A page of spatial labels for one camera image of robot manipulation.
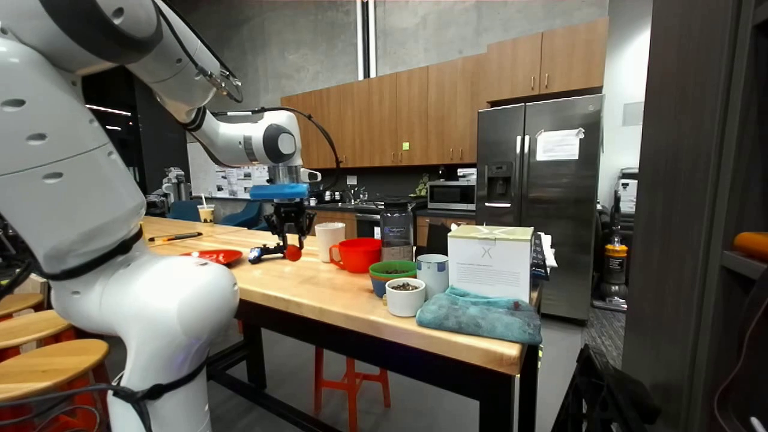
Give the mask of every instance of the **wooden table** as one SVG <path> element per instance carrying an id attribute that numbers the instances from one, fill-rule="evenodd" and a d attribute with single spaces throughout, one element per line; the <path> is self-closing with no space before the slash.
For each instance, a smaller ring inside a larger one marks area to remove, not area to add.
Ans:
<path id="1" fill-rule="evenodd" d="M 201 234 L 188 240 L 152 243 L 158 254 L 206 247 L 247 253 L 277 243 L 272 234 L 210 223 L 144 219 L 141 225 L 147 239 Z M 315 239 L 307 239 L 300 261 L 277 257 L 262 265 L 243 261 L 234 266 L 234 273 L 241 285 L 243 343 L 211 356 L 210 377 L 292 426 L 330 429 L 266 395 L 262 330 L 475 399 L 483 432 L 514 429 L 514 380 L 522 377 L 519 427 L 536 429 L 538 348 L 422 330 L 415 319 L 392 318 L 372 294 L 368 273 L 349 273 L 319 261 Z M 226 374 L 241 361 L 247 361 L 247 383 Z"/>

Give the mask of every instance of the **microwave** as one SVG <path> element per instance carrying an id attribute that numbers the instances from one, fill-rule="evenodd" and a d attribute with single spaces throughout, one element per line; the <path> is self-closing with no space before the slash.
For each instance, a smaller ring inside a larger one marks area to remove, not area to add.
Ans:
<path id="1" fill-rule="evenodd" d="M 435 181 L 428 185 L 428 209 L 475 212 L 475 182 Z"/>

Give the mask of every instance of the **stainless steel refrigerator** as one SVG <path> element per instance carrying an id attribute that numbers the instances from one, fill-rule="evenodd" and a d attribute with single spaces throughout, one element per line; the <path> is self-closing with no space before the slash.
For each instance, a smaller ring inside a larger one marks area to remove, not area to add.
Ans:
<path id="1" fill-rule="evenodd" d="M 602 96 L 487 109 L 477 115 L 477 223 L 552 236 L 542 314 L 586 323 L 592 290 Z"/>

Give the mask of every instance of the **gray wall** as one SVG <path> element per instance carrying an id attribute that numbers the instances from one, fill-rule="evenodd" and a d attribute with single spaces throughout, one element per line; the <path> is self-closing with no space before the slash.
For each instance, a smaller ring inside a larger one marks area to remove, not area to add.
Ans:
<path id="1" fill-rule="evenodd" d="M 615 204 L 621 168 L 638 168 L 652 0 L 612 0 L 606 57 L 598 203 Z"/>
<path id="2" fill-rule="evenodd" d="M 357 80 L 355 0 L 168 0 L 244 83 L 244 104 Z M 489 41 L 607 17 L 607 0 L 378 0 L 380 75 L 483 54 Z"/>

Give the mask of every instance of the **green bowl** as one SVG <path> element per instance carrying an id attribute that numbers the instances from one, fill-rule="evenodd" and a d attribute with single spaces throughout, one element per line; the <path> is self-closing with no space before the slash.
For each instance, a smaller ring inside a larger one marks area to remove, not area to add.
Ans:
<path id="1" fill-rule="evenodd" d="M 370 266 L 370 283 L 380 299 L 386 294 L 390 279 L 415 279 L 415 261 L 411 260 L 385 260 Z"/>

